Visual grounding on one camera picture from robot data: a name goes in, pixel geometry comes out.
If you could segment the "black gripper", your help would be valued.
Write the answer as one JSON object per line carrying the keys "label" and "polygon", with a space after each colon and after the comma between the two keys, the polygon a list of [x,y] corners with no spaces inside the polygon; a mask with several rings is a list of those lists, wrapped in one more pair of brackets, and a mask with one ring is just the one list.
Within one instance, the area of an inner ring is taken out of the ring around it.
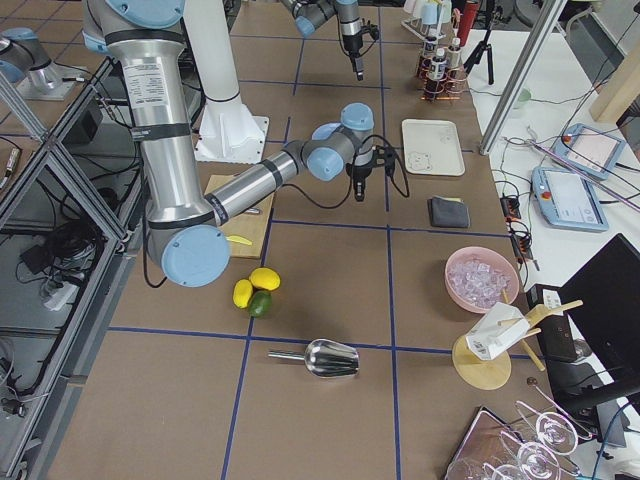
{"label": "black gripper", "polygon": [[395,148],[381,135],[370,135],[366,141],[370,139],[378,139],[380,144],[373,145],[364,160],[359,160],[361,153],[357,152],[353,162],[346,165],[356,201],[365,199],[366,179],[374,169],[383,168],[385,175],[390,179],[395,173]]}
{"label": "black gripper", "polygon": [[361,49],[364,46],[363,37],[365,35],[369,35],[372,41],[376,42],[379,39],[379,30],[361,29],[359,32],[353,35],[344,36],[344,50],[351,62],[353,72],[356,73],[356,78],[358,81],[364,80],[363,55],[366,54],[368,50],[361,52]]}

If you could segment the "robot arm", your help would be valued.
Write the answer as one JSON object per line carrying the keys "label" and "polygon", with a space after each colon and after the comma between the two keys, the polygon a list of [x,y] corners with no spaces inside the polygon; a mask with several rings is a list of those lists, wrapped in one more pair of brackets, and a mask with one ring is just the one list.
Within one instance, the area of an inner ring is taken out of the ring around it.
{"label": "robot arm", "polygon": [[339,121],[264,157],[268,121],[251,114],[219,1],[87,1],[87,47],[117,60],[150,190],[144,246],[171,282],[202,287],[230,259],[222,226],[302,171],[322,181],[373,153],[374,115]]}
{"label": "robot arm", "polygon": [[335,18],[341,51],[350,60],[357,80],[364,79],[363,57],[372,47],[364,48],[364,37],[368,35],[375,43],[380,38],[380,31],[377,25],[361,17],[356,0],[282,0],[281,4],[289,11],[304,38]]}

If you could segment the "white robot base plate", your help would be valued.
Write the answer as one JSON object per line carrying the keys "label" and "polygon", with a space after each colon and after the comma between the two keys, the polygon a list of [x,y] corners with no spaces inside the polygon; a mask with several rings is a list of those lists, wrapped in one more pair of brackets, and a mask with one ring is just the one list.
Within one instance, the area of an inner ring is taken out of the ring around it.
{"label": "white robot base plate", "polygon": [[244,116],[240,120],[226,120],[209,111],[203,115],[195,158],[200,162],[256,164],[262,157],[269,118]]}

